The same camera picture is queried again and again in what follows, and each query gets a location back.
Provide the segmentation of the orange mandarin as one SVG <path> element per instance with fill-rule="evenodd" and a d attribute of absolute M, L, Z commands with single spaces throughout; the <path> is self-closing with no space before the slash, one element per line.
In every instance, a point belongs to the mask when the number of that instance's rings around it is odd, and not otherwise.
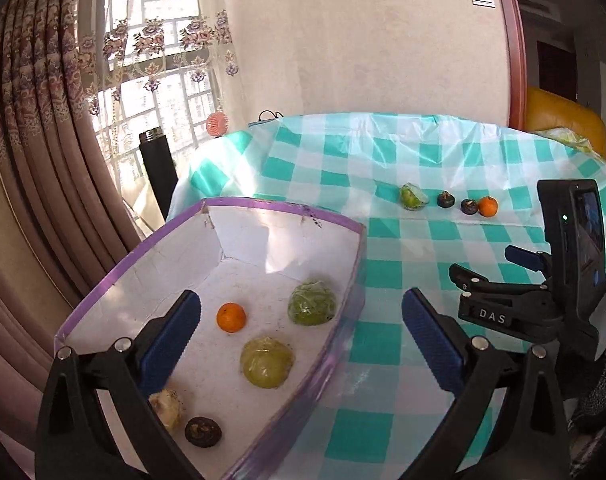
<path fill-rule="evenodd" d="M 216 313 L 216 324 L 224 332 L 233 334 L 239 332 L 247 324 L 247 313 L 240 304 L 227 302 Z"/>
<path fill-rule="evenodd" d="M 499 209 L 499 204 L 496 198 L 492 196 L 484 196 L 478 200 L 478 213 L 485 218 L 495 217 Z"/>

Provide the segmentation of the dark mushroom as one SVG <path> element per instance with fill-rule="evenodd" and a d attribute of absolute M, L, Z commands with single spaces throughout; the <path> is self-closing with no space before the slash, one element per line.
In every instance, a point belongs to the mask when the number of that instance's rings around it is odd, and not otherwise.
<path fill-rule="evenodd" d="M 184 429 L 185 439 L 197 448 L 213 448 L 221 441 L 223 431 L 215 420 L 204 416 L 189 419 Z"/>
<path fill-rule="evenodd" d="M 444 208 L 444 209 L 451 208 L 452 206 L 455 205 L 455 203 L 456 203 L 455 196 L 447 191 L 440 192 L 440 194 L 437 195 L 437 206 L 439 206 L 441 208 Z"/>
<path fill-rule="evenodd" d="M 473 216 L 478 213 L 478 202 L 476 200 L 471 200 L 471 198 L 467 198 L 467 200 L 463 200 L 460 203 L 460 210 L 468 216 Z"/>

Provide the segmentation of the large cut pear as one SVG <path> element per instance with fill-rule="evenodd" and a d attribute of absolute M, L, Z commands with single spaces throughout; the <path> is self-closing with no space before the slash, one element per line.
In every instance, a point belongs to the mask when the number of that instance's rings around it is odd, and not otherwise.
<path fill-rule="evenodd" d="M 164 388 L 152 393 L 148 402 L 167 432 L 174 434 L 184 418 L 184 406 L 177 392 Z"/>

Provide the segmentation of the green fruit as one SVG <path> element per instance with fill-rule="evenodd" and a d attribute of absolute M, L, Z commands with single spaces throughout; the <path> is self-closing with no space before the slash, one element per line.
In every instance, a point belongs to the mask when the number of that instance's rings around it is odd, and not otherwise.
<path fill-rule="evenodd" d="M 328 323 L 337 312 L 335 293 L 323 281 L 306 281 L 291 292 L 288 316 L 294 324 L 318 326 Z"/>
<path fill-rule="evenodd" d="M 421 188 L 407 182 L 399 189 L 399 203 L 404 209 L 420 210 L 430 203 L 430 199 Z"/>

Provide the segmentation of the small yellow pear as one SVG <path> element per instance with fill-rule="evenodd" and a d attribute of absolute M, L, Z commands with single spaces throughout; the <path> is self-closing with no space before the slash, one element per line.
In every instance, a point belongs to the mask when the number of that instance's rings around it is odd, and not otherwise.
<path fill-rule="evenodd" d="M 240 355 L 245 379 L 263 389 L 279 388 L 287 380 L 294 361 L 294 353 L 286 344 L 268 336 L 248 341 Z"/>

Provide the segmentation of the teal checkered plastic tablecloth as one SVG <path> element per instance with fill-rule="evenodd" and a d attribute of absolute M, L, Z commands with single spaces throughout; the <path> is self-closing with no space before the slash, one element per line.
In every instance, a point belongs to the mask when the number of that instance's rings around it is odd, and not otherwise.
<path fill-rule="evenodd" d="M 441 390 L 403 325 L 403 293 L 418 287 L 446 315 L 459 292 L 458 263 L 496 282 L 540 275 L 504 258 L 508 245 L 546 248 L 536 184 L 587 178 L 606 222 L 606 162 L 536 134 L 443 115 L 327 114 L 280 118 L 201 144 L 171 209 L 235 195 L 329 209 L 367 229 L 366 303 L 350 348 L 292 451 L 282 479 L 395 479 L 443 418 Z M 430 203 L 404 209 L 399 189 Z M 456 203 L 437 206 L 447 191 Z M 496 198 L 495 217 L 460 210 Z"/>

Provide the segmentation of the yellow chair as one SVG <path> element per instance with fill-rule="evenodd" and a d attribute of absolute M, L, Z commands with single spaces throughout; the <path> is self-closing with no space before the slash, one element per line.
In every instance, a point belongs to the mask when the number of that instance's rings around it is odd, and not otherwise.
<path fill-rule="evenodd" d="M 606 159 L 606 124 L 596 112 L 554 93 L 528 87 L 525 130 L 538 132 L 554 128 L 572 130 Z"/>

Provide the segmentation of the brown drape curtain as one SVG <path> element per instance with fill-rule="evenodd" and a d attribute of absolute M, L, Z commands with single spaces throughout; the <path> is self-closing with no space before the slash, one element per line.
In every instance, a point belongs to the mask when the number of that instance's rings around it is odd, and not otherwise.
<path fill-rule="evenodd" d="M 78 0 L 0 10 L 0 436 L 33 448 L 56 331 L 140 242 L 93 127 Z"/>

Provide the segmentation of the purple cardboard box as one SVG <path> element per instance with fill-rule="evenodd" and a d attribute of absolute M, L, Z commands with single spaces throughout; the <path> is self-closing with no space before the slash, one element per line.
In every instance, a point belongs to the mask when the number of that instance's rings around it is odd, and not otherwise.
<path fill-rule="evenodd" d="M 201 200 L 154 232 L 81 301 L 56 348 L 134 338 L 182 292 L 198 324 L 166 388 L 185 418 L 218 423 L 181 452 L 208 479 L 266 479 L 335 371 L 365 304 L 366 229 L 342 214 L 248 197 Z"/>

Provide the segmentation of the black thermos bottle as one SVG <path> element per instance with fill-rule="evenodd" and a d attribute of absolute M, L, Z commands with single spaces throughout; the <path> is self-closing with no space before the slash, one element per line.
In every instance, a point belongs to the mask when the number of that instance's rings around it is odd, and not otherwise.
<path fill-rule="evenodd" d="M 169 143 L 161 127 L 140 133 L 140 154 L 143 157 L 155 201 L 162 218 L 166 220 L 178 178 Z"/>

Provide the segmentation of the pink round object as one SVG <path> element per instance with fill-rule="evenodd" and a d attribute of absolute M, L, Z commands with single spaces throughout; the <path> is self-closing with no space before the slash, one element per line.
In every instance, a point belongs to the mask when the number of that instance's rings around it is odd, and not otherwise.
<path fill-rule="evenodd" d="M 213 138 L 224 136 L 229 128 L 227 115 L 223 112 L 214 112 L 210 114 L 205 121 L 205 128 L 207 129 L 207 134 L 213 136 Z"/>

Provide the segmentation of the floral lace curtain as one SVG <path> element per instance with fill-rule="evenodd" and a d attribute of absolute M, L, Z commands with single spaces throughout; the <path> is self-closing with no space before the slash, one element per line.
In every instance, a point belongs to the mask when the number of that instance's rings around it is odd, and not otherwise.
<path fill-rule="evenodd" d="M 224 0 L 76 0 L 82 79 L 117 190 L 150 190 L 140 133 L 161 128 L 185 167 L 219 131 L 243 128 L 240 64 Z"/>

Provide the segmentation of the red wooden door frame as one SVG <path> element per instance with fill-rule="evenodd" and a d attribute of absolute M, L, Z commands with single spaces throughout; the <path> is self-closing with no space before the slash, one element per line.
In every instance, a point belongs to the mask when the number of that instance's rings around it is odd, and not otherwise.
<path fill-rule="evenodd" d="M 510 77 L 508 126 L 524 130 L 527 102 L 526 45 L 518 0 L 500 0 L 504 27 L 506 27 Z"/>

